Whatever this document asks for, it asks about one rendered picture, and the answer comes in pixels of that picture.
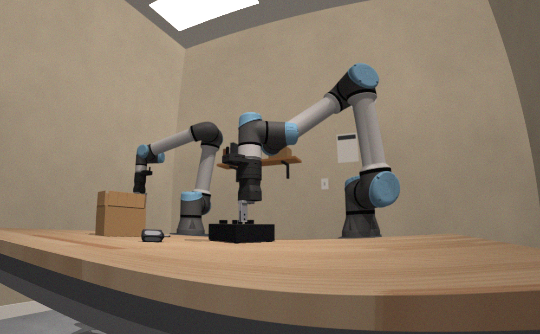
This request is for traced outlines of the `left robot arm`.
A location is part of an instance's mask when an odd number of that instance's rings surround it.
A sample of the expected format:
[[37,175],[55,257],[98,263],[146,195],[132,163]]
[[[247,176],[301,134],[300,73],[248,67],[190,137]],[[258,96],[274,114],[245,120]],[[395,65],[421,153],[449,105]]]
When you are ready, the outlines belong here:
[[264,154],[272,156],[286,146],[295,145],[298,137],[332,114],[352,106],[363,167],[358,176],[345,182],[346,219],[342,237],[380,236],[375,208],[393,204],[401,190],[383,151],[374,103],[378,82],[378,74],[371,66],[353,64],[321,101],[287,122],[263,121],[254,112],[239,117],[238,146],[259,145]]

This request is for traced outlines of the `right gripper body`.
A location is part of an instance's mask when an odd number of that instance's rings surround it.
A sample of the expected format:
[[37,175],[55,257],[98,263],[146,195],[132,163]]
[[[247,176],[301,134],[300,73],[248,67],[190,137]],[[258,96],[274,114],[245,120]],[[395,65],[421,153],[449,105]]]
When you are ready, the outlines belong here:
[[152,175],[150,167],[149,170],[147,170],[147,166],[135,165],[133,192],[145,193],[145,178],[149,175]]

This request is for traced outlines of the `black lighting desk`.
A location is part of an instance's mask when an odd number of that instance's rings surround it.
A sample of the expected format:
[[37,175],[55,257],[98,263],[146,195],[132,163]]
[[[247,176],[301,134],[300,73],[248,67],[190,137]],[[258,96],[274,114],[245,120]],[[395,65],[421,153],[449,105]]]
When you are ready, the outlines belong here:
[[209,224],[208,240],[225,241],[240,244],[241,242],[274,241],[274,225],[254,225],[254,220],[245,224],[233,220],[232,224]]

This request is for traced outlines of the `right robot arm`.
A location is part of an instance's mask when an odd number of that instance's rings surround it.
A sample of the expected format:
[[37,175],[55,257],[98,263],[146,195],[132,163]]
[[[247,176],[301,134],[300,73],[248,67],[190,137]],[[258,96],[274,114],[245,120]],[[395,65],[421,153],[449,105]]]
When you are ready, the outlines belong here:
[[181,193],[180,220],[176,233],[204,234],[202,215],[212,206],[209,192],[216,152],[223,142],[223,135],[212,122],[201,122],[189,129],[168,136],[149,145],[137,148],[136,165],[163,163],[164,152],[192,141],[201,141],[202,154],[198,167],[197,181],[191,192]]

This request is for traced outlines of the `black screwdriver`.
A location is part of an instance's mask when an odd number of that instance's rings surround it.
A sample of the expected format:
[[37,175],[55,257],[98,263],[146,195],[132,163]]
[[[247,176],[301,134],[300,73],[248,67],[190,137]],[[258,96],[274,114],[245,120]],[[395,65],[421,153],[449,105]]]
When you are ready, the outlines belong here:
[[164,237],[170,236],[164,235],[162,230],[142,230],[143,242],[162,242]]

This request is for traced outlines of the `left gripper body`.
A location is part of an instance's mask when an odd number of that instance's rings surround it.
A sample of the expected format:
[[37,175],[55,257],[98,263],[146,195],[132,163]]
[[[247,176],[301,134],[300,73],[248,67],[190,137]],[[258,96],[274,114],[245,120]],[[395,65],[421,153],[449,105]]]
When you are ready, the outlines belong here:
[[262,201],[260,181],[262,180],[261,146],[246,144],[238,146],[238,154],[222,156],[222,163],[238,166],[238,200]]

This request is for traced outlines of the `brown cardboard box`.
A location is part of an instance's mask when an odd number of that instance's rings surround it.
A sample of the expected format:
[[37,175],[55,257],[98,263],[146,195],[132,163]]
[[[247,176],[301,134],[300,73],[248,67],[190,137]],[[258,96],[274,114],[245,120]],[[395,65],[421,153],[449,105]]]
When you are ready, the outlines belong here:
[[98,192],[95,235],[142,237],[145,200],[145,194]]

